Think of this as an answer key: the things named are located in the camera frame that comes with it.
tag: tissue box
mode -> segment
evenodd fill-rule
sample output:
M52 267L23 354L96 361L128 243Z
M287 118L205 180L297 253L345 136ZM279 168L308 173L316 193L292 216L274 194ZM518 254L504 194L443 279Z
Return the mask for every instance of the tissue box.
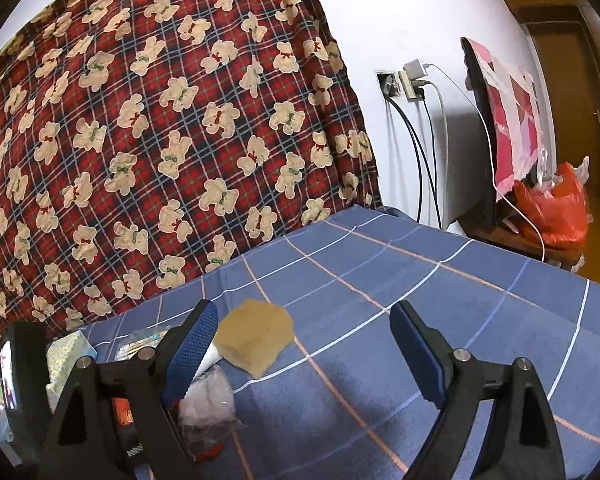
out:
M55 341L46 351L46 364L49 367L50 380L46 386L46 396L52 411L56 409L62 389L75 362L85 355L95 359L98 353L82 332L74 332Z

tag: plastic bag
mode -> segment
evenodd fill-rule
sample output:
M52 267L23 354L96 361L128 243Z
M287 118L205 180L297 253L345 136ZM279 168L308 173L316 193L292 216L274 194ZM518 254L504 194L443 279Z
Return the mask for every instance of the plastic bag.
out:
M178 426L196 460L206 458L232 429L241 426L235 416L234 391L222 368L214 366L191 383L178 406Z
M578 263L575 264L573 267L571 267L571 272L573 274L576 274L582 267L584 267L584 264L585 264L584 254L581 254L580 259L578 260Z
M540 149L540 154L538 155L538 163L536 164L536 180L537 187L542 187L543 182L547 182L551 180L551 173L547 168L547 163L549 159L549 153L546 148Z
M7 420L7 412L0 413L0 442L13 442L13 434Z
M556 187L558 184L562 183L562 177L560 175L553 175L551 177L549 177L548 180L545 180L542 182L542 184L540 184L539 182L534 186L534 190L535 191L539 191L540 193L542 193L543 195L549 197L551 196L550 191Z
M578 182L583 186L589 180L589 156L586 156L582 159L582 164L580 164L575 170L573 170Z
M136 330L122 339L118 351L116 352L116 361L126 361L145 346L156 348L162 341L164 335L169 331L169 326L158 329L143 328Z
M568 162L558 167L559 184L549 191L529 189L521 182L514 185L520 211L533 222L548 247L583 250L589 223L584 187ZM518 222L528 240L538 242L538 235L525 221Z

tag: white charging cable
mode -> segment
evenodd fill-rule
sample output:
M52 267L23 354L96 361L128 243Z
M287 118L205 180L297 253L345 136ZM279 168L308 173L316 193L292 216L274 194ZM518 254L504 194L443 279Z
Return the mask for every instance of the white charging cable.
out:
M484 120L484 117L482 116L482 113L480 112L480 110L478 109L478 107L475 105L475 103L473 101L471 101L471 99L469 99L469 96L467 94L464 93L464 91L456 84L456 82L451 79L451 77L449 76L449 74L447 74L444 70L442 70L438 65L435 65L433 63L426 63L423 65L424 68L428 68L430 66L437 68L438 70L440 70L440 72L442 72L445 77L447 79L449 79L449 81L451 81L453 83L453 85L458 89L458 91L464 96L464 98L469 101L469 104L474 107L476 109L476 111L478 112L478 115L480 116L480 120L482 121L482 126L484 126L484 133L487 135L487 146L489 147L489 163L491 165L491 176L493 177L492 181L491 181L491 185L493 186L493 189L496 190L496 193L500 195L500 197L507 203L509 204L509 206L511 206L511 208L513 208L520 216L522 216L522 218L524 218L526 220L526 222L528 222L529 225L531 225L531 227L533 228L533 230L536 232L536 234L538 235L538 239L540 240L540 244L542 245L542 259L541 261L544 262L544 256L545 256L545 249L544 249L544 240L542 240L542 235L540 234L540 231L538 230L538 228L534 225L534 223L529 220L529 218L527 218L526 216L524 216L522 214L522 212L520 211L520 209L518 209L516 206L514 206L501 192L500 190L498 190L498 187L496 186L496 171L495 168L493 167L493 149L491 147L491 140L489 138L489 129L487 128L487 123Z

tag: sponge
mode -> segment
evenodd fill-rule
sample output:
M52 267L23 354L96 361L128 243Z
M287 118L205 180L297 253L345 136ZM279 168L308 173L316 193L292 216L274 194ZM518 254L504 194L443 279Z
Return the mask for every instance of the sponge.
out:
M221 321L214 345L224 359L259 379L293 340L294 322L284 308L245 300Z

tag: red plastic bag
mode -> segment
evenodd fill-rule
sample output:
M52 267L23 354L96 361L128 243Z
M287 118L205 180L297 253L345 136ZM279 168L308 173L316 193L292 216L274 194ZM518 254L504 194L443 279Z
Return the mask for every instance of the red plastic bag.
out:
M584 188L568 162L558 167L557 174L562 182L544 193L516 182L513 189L518 209L538 228L547 247L583 250L589 230ZM527 222L521 219L519 225L525 238L539 242Z

